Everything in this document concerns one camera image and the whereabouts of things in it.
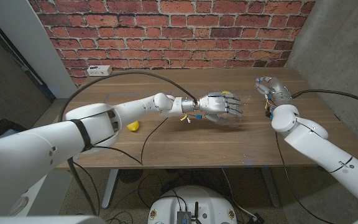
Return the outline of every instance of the robotic arm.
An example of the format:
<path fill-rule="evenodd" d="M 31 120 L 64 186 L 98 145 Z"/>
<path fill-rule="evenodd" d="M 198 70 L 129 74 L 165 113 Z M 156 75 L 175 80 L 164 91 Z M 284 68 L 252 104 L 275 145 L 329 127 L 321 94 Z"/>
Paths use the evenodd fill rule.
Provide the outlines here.
<path fill-rule="evenodd" d="M 96 103 L 66 114 L 67 121 L 30 129 L 0 139 L 0 216 L 8 214 L 15 201 L 57 165 L 81 152 L 112 146 L 122 127 L 150 113 L 169 118 L 200 110 L 214 122 L 218 114 L 241 117 L 240 99 L 231 93 L 210 93 L 193 100 L 158 93 L 120 105 Z"/>
<path fill-rule="evenodd" d="M 291 104 L 290 92 L 277 78 L 262 77 L 257 81 L 258 91 L 277 106 L 272 111 L 273 129 L 358 198 L 358 160 L 329 142 L 327 131 L 318 123 L 300 117 L 297 108 Z"/>

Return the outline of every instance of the table leg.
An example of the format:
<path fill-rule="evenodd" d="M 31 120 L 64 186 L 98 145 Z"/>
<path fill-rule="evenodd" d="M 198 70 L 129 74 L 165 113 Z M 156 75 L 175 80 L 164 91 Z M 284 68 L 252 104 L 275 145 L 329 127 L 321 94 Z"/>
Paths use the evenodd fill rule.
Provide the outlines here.
<path fill-rule="evenodd" d="M 118 170 L 110 170 L 109 179 L 106 184 L 106 190 L 104 191 L 104 196 L 102 200 L 102 208 L 107 209 L 110 206 L 112 199 L 112 193 L 114 191 L 114 186 L 116 185 Z"/>
<path fill-rule="evenodd" d="M 278 198 L 278 193 L 277 193 L 276 185 L 273 180 L 272 171 L 270 170 L 269 167 L 262 167 L 260 169 L 262 171 L 262 175 L 264 177 L 264 181 L 266 184 L 268 194 L 270 196 L 270 200 L 272 201 L 272 205 L 275 208 L 278 208 L 280 206 L 280 199 Z"/>

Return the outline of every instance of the electrical outlet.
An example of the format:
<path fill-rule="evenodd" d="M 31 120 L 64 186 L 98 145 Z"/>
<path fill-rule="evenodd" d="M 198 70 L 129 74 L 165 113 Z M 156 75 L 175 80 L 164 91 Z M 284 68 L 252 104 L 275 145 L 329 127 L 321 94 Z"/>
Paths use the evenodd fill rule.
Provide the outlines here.
<path fill-rule="evenodd" d="M 107 76 L 112 72 L 110 65 L 91 65 L 86 70 L 89 76 Z"/>

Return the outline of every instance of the wooden table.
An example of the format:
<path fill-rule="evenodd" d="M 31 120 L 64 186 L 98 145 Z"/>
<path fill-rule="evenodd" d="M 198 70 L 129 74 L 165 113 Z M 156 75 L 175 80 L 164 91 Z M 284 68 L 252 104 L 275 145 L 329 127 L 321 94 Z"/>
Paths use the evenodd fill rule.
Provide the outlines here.
<path fill-rule="evenodd" d="M 195 167 L 264 167 L 282 166 L 275 133 L 270 119 L 265 117 L 265 99 L 254 87 L 257 77 L 277 77 L 292 93 L 310 89 L 310 86 L 292 68 L 242 68 L 201 70 L 148 70 L 167 77 L 194 94 L 197 98 L 210 91 L 228 90 L 240 97 L 244 119 L 238 128 L 214 124 L 207 119 L 192 118 L 191 124 L 181 117 L 169 118 L 149 137 L 144 148 L 143 163 L 136 163 L 120 152 L 104 150 L 81 155 L 83 167 L 108 169 L 195 168 Z M 88 77 L 85 83 L 94 80 Z M 101 81 L 79 94 L 67 111 L 91 103 L 110 105 L 137 100 L 158 92 L 186 96 L 173 85 L 154 77 L 124 75 Z M 322 125 L 329 140 L 358 158 L 358 140 L 345 127 L 323 100 L 315 93 L 307 93 L 293 100 L 302 118 Z M 114 147 L 140 159 L 146 137 L 164 118 L 157 113 L 142 118 L 137 132 L 122 129 Z M 294 150 L 279 136 L 283 157 L 288 166 L 315 166 L 316 164 Z M 67 169 L 67 164 L 59 166 Z"/>

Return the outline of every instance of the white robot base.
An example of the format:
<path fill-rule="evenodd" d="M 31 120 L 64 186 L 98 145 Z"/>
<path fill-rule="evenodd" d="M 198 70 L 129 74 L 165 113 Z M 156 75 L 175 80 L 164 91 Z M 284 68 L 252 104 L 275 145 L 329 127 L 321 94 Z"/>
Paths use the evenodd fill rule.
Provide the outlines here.
<path fill-rule="evenodd" d="M 197 218 L 199 220 L 197 223 L 237 223 L 233 206 L 217 192 L 196 185 L 181 186 L 173 190 L 163 194 L 160 199 L 153 203 L 149 213 L 148 224 L 178 223 L 179 202 L 182 211 L 185 212 L 183 200 L 186 202 L 187 212 L 191 213 L 192 218 L 190 220 Z M 198 214 L 196 214 L 197 217 L 193 217 L 196 211 L 196 203 L 198 204 Z M 179 218 L 180 224 L 191 224 L 191 221 L 181 220 Z"/>

